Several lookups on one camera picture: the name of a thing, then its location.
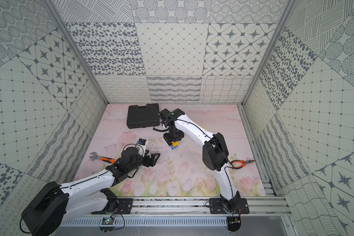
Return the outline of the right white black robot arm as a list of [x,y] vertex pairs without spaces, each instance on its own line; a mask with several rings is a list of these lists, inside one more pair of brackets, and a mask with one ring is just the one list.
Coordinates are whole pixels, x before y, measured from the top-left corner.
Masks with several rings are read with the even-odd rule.
[[178,142],[189,136],[202,148],[202,161],[205,166],[213,171],[214,178],[220,187],[220,198],[224,209],[233,213],[237,210],[241,196],[230,177],[232,168],[228,160],[228,148],[221,133],[213,134],[193,122],[181,109],[170,112],[164,109],[158,113],[162,125],[165,127],[163,138],[172,149]]

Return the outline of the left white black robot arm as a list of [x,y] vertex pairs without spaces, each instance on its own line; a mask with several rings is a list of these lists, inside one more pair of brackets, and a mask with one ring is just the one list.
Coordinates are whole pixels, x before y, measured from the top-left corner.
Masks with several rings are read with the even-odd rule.
[[21,214],[20,224],[25,224],[27,234],[49,236],[57,228],[77,217],[95,213],[116,213],[118,198],[110,190],[130,178],[141,166],[153,167],[160,153],[139,154],[135,147],[128,147],[105,170],[79,181],[58,184],[47,183]]

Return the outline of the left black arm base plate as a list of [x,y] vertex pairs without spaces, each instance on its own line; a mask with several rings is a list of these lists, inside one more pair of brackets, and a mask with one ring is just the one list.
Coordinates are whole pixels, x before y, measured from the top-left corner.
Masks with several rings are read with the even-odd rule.
[[101,211],[94,211],[91,214],[130,214],[132,209],[133,199],[119,198],[109,200],[107,205]]

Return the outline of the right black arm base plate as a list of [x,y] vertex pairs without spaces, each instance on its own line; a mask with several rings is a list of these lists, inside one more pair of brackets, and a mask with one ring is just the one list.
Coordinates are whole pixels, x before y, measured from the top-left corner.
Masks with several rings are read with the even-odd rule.
[[248,202],[245,198],[235,201],[227,201],[223,198],[209,198],[209,209],[211,214],[249,214]]

